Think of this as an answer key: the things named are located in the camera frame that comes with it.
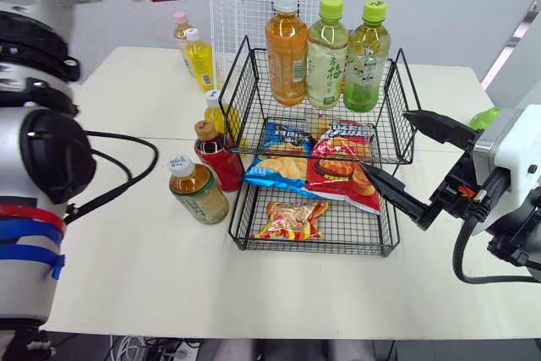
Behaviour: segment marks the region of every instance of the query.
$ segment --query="brown bottle cap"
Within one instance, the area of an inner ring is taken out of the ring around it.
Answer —
[[[197,138],[203,141],[209,141],[218,135],[216,127],[214,127],[214,124],[208,120],[201,120],[200,122],[197,122],[195,124],[195,133],[197,134]]]

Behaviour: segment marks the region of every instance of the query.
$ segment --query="red strap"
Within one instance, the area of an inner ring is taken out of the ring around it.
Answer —
[[[53,225],[59,232],[66,233],[66,224],[60,217],[37,207],[20,205],[0,205],[0,216],[23,217],[25,219],[39,220]]]

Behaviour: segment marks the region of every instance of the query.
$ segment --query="gray floor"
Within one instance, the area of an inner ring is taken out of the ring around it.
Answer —
[[[69,333],[50,333],[53,343],[59,343],[68,337],[70,337]],[[381,361],[385,360],[390,345],[391,341],[331,342],[328,350],[329,359],[332,361]],[[54,360],[102,361],[109,347],[109,336],[79,335],[60,346]],[[267,353],[265,361],[324,360],[319,354],[320,342],[316,341],[271,340],[265,342],[265,348]],[[252,361],[253,355],[254,343],[250,340],[206,340],[199,350],[197,359],[198,361]],[[533,361],[541,359],[541,352],[534,340],[403,341],[397,342],[396,351],[393,352],[391,359],[400,361],[479,361],[485,359]]]

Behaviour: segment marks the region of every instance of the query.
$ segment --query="pink bottle cap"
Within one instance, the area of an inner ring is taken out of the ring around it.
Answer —
[[[188,23],[188,16],[185,12],[175,13],[175,20],[177,21],[178,25],[183,25]]]

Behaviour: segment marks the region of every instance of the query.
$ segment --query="black wire basket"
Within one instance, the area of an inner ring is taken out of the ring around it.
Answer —
[[[250,48],[248,37],[244,37],[222,87],[219,102],[225,118],[226,145],[233,152],[264,155],[262,139],[268,121],[312,133],[315,120],[318,120],[317,113],[322,112],[331,119],[369,123],[373,132],[371,157],[366,161],[372,165],[382,167],[385,164],[385,169],[392,171],[393,167],[396,169],[413,161],[415,129],[402,113],[410,110],[410,106],[420,109],[420,103],[402,49],[394,61],[387,61],[380,84],[380,98],[371,112],[351,112],[342,100],[330,110],[315,111],[308,101],[286,107],[274,99],[266,51]],[[272,155],[291,156],[292,153],[273,150]],[[354,159],[343,155],[328,157]],[[361,211],[345,201],[327,200],[329,209],[317,220],[322,233],[320,238],[256,238],[257,232],[267,223],[267,205],[273,201],[304,204],[315,200],[285,189],[244,183],[235,200],[229,225],[229,234],[240,249],[387,256],[400,242],[396,208],[382,198],[379,215]]]
[[[342,99],[332,109],[318,111],[307,100],[293,107],[278,103],[271,91],[266,50],[250,48],[248,37],[244,37],[222,87],[219,102],[226,124],[226,145],[233,152],[264,154],[262,138],[268,121],[313,133],[319,125],[318,113],[323,113],[330,120],[353,120],[372,127],[371,157],[365,161],[409,164],[413,160],[415,131],[402,113],[410,110],[410,105],[413,109],[421,107],[402,49],[394,61],[389,59],[385,65],[380,98],[372,111],[351,112]],[[293,154],[287,150],[273,150],[273,155]],[[327,157],[345,161],[354,159],[341,153]]]
[[[285,189],[244,183],[235,200],[229,235],[242,250],[265,249],[384,257],[400,243],[396,209],[381,198],[380,215],[361,211],[343,200],[319,200],[329,203],[327,212],[317,219],[317,228],[322,234],[320,238],[286,240],[255,237],[267,223],[266,208],[270,202],[307,204],[315,201],[317,200]]]

